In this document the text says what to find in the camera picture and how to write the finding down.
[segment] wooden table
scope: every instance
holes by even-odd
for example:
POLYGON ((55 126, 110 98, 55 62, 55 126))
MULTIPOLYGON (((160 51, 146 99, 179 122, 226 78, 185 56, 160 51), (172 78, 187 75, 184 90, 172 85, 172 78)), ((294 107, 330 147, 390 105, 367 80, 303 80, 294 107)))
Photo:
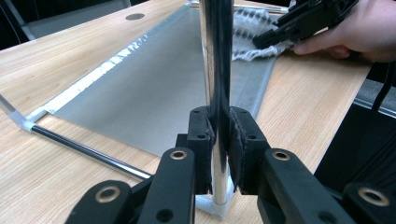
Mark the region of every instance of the wooden table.
MULTIPOLYGON (((0 51, 0 93, 24 115, 46 103, 185 0, 150 0, 54 35, 0 51), (145 17, 125 18, 134 13, 145 17)), ((284 53, 276 66, 257 122, 272 147, 296 153, 313 172, 369 70, 363 62, 284 53)), ((47 115, 38 124, 84 145, 155 173, 159 158, 47 115)), ((0 223, 65 222, 93 185, 131 177, 19 129, 0 112, 0 223)), ((219 223, 197 211, 196 223, 219 223)), ((256 197, 235 194, 223 223, 260 223, 256 197)))

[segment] gray sheet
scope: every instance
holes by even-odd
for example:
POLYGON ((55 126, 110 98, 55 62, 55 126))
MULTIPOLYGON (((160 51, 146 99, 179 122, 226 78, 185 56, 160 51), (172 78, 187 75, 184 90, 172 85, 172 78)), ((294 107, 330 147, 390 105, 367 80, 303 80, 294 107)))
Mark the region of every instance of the gray sheet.
MULTIPOLYGON (((231 104, 256 116, 274 63, 233 62, 231 104)), ((101 66, 71 101, 54 98, 49 105, 63 106, 47 110, 161 156, 187 132, 190 111, 205 105, 198 9, 182 7, 101 66)))

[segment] cloth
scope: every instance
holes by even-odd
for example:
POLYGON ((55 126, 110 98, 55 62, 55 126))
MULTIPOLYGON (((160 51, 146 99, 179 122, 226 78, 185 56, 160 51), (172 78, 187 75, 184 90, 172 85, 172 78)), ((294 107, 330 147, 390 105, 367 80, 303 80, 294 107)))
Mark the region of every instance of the cloth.
POLYGON ((272 19, 266 9, 238 8, 233 14, 233 61, 252 61, 255 58, 276 56, 293 43, 289 40, 280 42, 267 49, 257 49, 253 38, 276 29, 276 20, 272 19))

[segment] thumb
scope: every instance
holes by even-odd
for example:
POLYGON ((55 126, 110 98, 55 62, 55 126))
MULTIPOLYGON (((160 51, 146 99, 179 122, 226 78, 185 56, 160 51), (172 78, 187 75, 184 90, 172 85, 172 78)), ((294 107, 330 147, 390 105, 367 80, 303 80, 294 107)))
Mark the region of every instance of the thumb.
POLYGON ((294 52, 296 54, 308 54, 336 45, 340 45, 338 37, 333 30, 328 30, 296 43, 294 52))

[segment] human hand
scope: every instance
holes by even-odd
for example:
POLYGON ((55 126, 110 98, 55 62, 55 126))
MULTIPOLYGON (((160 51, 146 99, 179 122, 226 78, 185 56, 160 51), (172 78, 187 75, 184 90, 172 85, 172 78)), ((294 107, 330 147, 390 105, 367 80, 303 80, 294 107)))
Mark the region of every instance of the human hand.
POLYGON ((360 0, 344 21, 294 46, 296 54, 327 49, 334 58, 352 50, 373 62, 396 60, 396 1, 360 0))

